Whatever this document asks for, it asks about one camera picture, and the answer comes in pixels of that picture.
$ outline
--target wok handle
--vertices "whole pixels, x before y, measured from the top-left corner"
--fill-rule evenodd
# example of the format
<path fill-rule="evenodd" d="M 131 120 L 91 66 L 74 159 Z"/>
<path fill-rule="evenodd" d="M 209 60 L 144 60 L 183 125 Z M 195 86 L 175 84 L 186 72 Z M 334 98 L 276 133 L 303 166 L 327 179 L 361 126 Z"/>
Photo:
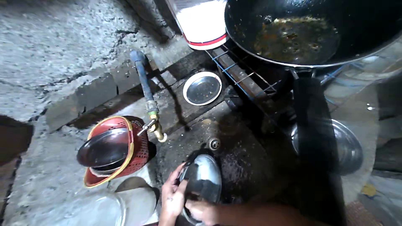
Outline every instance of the wok handle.
<path fill-rule="evenodd" d="M 293 85 L 301 166 L 300 210 L 329 225 L 345 225 L 340 175 L 334 173 L 336 140 L 333 127 L 328 126 L 332 121 L 323 88 L 316 78 L 295 77 Z"/>

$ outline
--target red stripe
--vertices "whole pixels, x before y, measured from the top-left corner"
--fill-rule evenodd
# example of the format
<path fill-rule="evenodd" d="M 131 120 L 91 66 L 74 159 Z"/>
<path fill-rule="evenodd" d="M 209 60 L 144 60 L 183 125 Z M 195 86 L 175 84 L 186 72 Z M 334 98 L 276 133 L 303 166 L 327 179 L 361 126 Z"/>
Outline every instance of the red stripe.
<path fill-rule="evenodd" d="M 187 41 L 190 45 L 205 46 L 205 45 L 212 45 L 212 44 L 215 44 L 215 43 L 217 43 L 217 42 L 219 42 L 219 41 L 222 41 L 223 39 L 225 39 L 225 38 L 228 36 L 228 34 L 225 33 L 225 34 L 222 35 L 221 37 L 219 37 L 219 38 L 217 38 L 217 39 L 214 39 L 214 40 L 212 40 L 212 41 L 207 41 L 207 42 L 191 42 L 191 41 L 187 40 L 187 38 L 186 38 L 185 35 L 183 35 L 183 36 L 184 36 L 184 39 L 186 39 L 186 41 Z"/>

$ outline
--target forearm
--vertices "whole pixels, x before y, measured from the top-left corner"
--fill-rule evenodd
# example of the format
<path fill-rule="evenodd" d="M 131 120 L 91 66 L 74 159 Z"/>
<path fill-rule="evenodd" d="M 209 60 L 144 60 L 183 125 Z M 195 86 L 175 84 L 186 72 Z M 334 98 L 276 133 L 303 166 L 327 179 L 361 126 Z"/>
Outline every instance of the forearm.
<path fill-rule="evenodd" d="M 174 226 L 176 216 L 160 216 L 158 226 Z"/>
<path fill-rule="evenodd" d="M 313 223 L 296 209 L 283 205 L 217 205 L 219 225 L 232 226 L 310 226 Z"/>

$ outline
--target person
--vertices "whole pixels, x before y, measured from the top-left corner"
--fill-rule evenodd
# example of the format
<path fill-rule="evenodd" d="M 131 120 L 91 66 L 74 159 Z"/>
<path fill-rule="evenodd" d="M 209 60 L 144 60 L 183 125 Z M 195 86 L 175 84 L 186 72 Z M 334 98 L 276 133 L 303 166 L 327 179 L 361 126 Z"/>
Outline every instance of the person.
<path fill-rule="evenodd" d="M 177 185 L 177 179 L 185 162 L 170 173 L 162 186 L 162 208 L 159 226 L 173 226 L 184 206 L 191 216 L 206 226 L 322 226 L 300 214 L 297 209 L 285 205 L 232 204 L 222 205 L 206 201 L 187 200 L 185 191 L 188 181 Z"/>

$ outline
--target steel bowl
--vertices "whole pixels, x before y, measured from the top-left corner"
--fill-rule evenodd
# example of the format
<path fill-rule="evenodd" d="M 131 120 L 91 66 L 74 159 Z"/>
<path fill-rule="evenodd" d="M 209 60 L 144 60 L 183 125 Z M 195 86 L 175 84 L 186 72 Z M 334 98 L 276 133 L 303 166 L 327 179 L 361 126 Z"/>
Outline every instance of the steel bowl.
<path fill-rule="evenodd" d="M 348 127 L 338 122 L 337 120 L 332 119 L 332 125 L 328 123 L 328 126 L 332 126 L 334 128 L 338 149 L 338 166 L 340 174 L 347 175 L 360 169 L 363 163 L 363 149 L 357 137 Z M 293 147 L 298 154 L 299 143 L 297 136 L 297 126 L 293 128 L 291 136 Z"/>
<path fill-rule="evenodd" d="M 188 179 L 186 197 L 190 194 L 197 194 L 199 197 L 211 203 L 220 200 L 222 190 L 222 178 L 219 166 L 215 159 L 208 154 L 198 155 L 194 162 L 186 167 L 180 175 L 179 180 Z M 183 216 L 193 225 L 202 222 L 191 217 L 188 209 L 183 208 Z"/>
<path fill-rule="evenodd" d="M 102 167 L 127 157 L 129 132 L 127 128 L 112 129 L 86 141 L 77 153 L 77 161 L 86 167 Z"/>
<path fill-rule="evenodd" d="M 191 76 L 183 86 L 184 99 L 196 106 L 207 105 L 218 98 L 222 81 L 212 72 L 200 72 Z"/>

